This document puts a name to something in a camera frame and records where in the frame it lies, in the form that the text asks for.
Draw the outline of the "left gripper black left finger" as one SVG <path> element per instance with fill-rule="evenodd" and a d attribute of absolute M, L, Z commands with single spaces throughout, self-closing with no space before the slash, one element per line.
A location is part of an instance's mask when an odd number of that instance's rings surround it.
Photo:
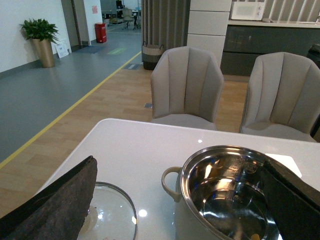
<path fill-rule="evenodd" d="M 88 214 L 98 172 L 88 156 L 0 219 L 2 240 L 75 240 Z"/>

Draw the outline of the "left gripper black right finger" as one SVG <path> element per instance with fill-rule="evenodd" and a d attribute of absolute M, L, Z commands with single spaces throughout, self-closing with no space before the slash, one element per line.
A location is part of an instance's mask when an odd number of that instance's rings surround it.
<path fill-rule="evenodd" d="M 284 240 L 320 238 L 320 192 L 274 159 L 261 169 L 262 191 Z"/>

